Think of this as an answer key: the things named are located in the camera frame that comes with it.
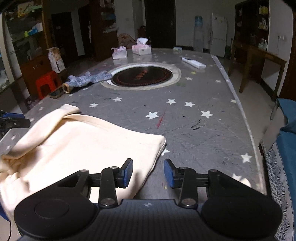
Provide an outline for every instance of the cream garment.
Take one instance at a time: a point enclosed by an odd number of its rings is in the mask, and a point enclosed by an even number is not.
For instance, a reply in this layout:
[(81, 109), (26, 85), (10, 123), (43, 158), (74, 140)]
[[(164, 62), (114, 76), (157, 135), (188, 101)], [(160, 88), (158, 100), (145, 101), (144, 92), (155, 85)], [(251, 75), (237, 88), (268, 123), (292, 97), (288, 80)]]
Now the cream garment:
[[(27, 196), (87, 169), (100, 173), (133, 159), (128, 188), (117, 188), (117, 198), (133, 198), (162, 152), (163, 136), (130, 131), (87, 115), (70, 115), (78, 107), (63, 105), (42, 117), (0, 160), (1, 204), (13, 220), (17, 204)], [(99, 188), (90, 200), (98, 202)]]

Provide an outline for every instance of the red plastic stool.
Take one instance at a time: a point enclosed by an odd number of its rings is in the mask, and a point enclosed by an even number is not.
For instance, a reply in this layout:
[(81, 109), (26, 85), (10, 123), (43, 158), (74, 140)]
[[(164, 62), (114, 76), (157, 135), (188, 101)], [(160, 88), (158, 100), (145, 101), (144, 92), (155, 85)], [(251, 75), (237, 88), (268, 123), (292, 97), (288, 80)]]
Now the red plastic stool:
[(42, 86), (48, 85), (50, 88), (50, 92), (52, 92), (62, 85), (62, 81), (55, 71), (51, 71), (37, 79), (35, 84), (37, 87), (39, 99), (42, 100), (47, 94), (49, 94), (47, 93), (46, 95), (43, 95), (41, 91)]

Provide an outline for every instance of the refrigerator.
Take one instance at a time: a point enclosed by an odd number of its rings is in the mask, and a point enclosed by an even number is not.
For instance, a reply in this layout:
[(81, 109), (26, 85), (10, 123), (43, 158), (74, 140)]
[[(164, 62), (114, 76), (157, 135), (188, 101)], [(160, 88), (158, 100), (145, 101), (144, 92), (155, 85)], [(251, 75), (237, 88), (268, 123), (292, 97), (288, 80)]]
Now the refrigerator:
[(210, 20), (210, 53), (224, 57), (227, 37), (227, 19), (212, 14)]

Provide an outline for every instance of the gray table surface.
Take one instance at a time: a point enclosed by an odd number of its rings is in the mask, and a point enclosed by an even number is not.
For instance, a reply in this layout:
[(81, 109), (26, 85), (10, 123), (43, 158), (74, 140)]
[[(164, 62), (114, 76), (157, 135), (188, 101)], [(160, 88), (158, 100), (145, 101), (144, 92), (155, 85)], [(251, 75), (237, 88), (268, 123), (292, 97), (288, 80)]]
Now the gray table surface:
[[(205, 72), (193, 74), (194, 69), (181, 61), (182, 56), (206, 64)], [(128, 53), (129, 63), (141, 62), (139, 59)], [(170, 158), (177, 167), (187, 166), (197, 173), (218, 169), (229, 176), (241, 176), (259, 190), (260, 178), (251, 138), (238, 104), (231, 102), (235, 98), (222, 75), (222, 68), (219, 69), (210, 54), (188, 50), (174, 54), (169, 49), (152, 49), (152, 62), (163, 61), (180, 68), (182, 76), (178, 83), (148, 91), (112, 90), (97, 83), (75, 89), (72, 94), (64, 94), (58, 99), (46, 97), (26, 117), (33, 125), (45, 114), (63, 104), (70, 104), (79, 107), (81, 114), (95, 116), (129, 130), (165, 136), (169, 152), (159, 157), (136, 198), (178, 198), (179, 190), (167, 187), (163, 173), (165, 158)], [(89, 71), (97, 73), (114, 67), (112, 58), (109, 58)], [(121, 102), (115, 102), (113, 99), (116, 97), (122, 98)], [(176, 103), (169, 105), (166, 103), (168, 99), (175, 99)], [(195, 105), (185, 106), (185, 102)], [(213, 116), (201, 116), (201, 111), (208, 110)], [(146, 117), (149, 112), (157, 112), (159, 117), (149, 120)], [(192, 126), (197, 123), (202, 127), (193, 130)], [(26, 132), (27, 129), (10, 130), (1, 140), (0, 153), (8, 153)], [(241, 155), (246, 153), (252, 157), (250, 162), (243, 163)], [(206, 200), (204, 188), (199, 189), (199, 199), (200, 202)]]

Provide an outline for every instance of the cardboard tube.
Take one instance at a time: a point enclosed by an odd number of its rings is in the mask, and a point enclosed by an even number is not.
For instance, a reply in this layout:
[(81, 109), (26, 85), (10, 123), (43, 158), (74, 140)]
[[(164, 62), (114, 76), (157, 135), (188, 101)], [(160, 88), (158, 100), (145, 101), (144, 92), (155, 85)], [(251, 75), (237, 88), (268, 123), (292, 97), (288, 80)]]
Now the cardboard tube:
[(64, 83), (62, 86), (63, 91), (67, 94), (70, 94), (70, 92), (73, 90), (73, 87), (69, 86), (67, 83)]

